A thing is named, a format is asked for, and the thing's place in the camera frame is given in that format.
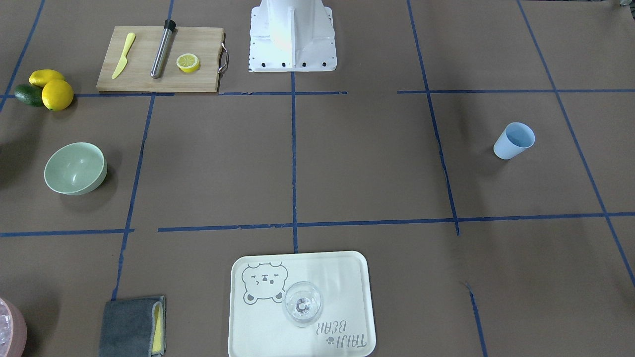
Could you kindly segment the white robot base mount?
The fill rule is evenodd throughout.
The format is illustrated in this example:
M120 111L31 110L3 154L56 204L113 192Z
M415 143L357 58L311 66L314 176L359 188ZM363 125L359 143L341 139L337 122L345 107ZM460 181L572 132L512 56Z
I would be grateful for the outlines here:
M250 72L336 70L333 12L321 0L262 0L250 20Z

